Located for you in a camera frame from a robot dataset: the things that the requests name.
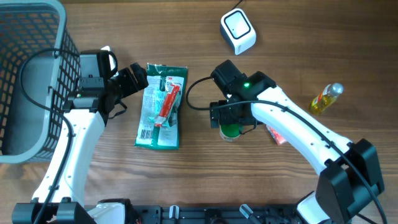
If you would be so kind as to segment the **clear teal wipes packet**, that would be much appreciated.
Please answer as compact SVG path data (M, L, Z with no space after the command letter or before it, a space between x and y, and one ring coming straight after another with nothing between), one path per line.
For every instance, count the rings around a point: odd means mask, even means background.
M165 100L165 96L167 93L171 92L171 85L167 88L165 88L164 91L160 91L160 90L156 90L154 93L154 105L153 105L153 109L152 109L152 113L148 116L148 121L150 123L153 123L155 125L155 118L157 117L157 115L159 114L161 107L164 103ZM168 117L168 120L163 124L162 127L165 128L171 128L172 126L175 126L177 124L177 108L178 108L178 102L180 99L180 91L175 99L175 103L173 105L173 108L170 112L170 115Z

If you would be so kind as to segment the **green 3M gloves package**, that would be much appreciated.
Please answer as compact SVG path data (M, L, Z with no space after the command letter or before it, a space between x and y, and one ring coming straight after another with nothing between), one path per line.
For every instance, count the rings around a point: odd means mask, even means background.
M177 150L179 148L179 111L185 93L187 67L147 64L148 87L144 89L141 117L137 130L135 146L154 150ZM156 90L164 91L171 84L180 86L180 99L177 108L177 124L171 128L155 127L148 121L154 105Z

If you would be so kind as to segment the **yellow liquid bottle silver cap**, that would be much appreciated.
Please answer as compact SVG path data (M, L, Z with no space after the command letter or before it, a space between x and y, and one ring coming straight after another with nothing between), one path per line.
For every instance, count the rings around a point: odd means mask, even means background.
M338 97L343 93L343 90L343 85L340 83L327 85L309 104L308 109L311 114L319 115L324 112L338 99Z

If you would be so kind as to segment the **green lid chicken jar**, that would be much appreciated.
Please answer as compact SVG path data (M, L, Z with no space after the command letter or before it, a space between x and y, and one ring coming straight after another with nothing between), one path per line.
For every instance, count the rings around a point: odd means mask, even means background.
M240 124L224 124L220 126L220 136L226 142L233 142L242 135L243 127Z

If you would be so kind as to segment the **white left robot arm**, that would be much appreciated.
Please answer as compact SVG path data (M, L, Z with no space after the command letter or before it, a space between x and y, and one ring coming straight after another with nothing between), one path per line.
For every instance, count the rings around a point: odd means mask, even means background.
M110 113L123 98L148 86L147 72L138 63L118 69L115 54L86 50L77 55L79 87L58 112L21 92L32 104L58 116L62 130L46 176L29 203L17 203L13 223L129 223L134 209L128 199L103 200L94 209L84 206L85 183L97 142Z

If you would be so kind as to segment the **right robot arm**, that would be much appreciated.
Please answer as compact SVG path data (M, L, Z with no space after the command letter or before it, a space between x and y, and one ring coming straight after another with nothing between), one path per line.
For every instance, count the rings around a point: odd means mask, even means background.
M377 196L384 181L377 150L369 141L353 143L326 128L260 71L247 76L226 60L210 77L225 96L210 105L213 125L271 126L319 176L316 190L297 205L303 221L348 223L369 203L380 204Z

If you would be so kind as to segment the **red white tissue pack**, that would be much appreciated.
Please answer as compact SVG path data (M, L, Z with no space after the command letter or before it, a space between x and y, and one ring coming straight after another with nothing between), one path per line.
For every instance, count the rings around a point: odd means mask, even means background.
M282 135L280 135L275 129L273 129L268 125L266 126L266 128L277 145L281 145L287 142L287 140Z

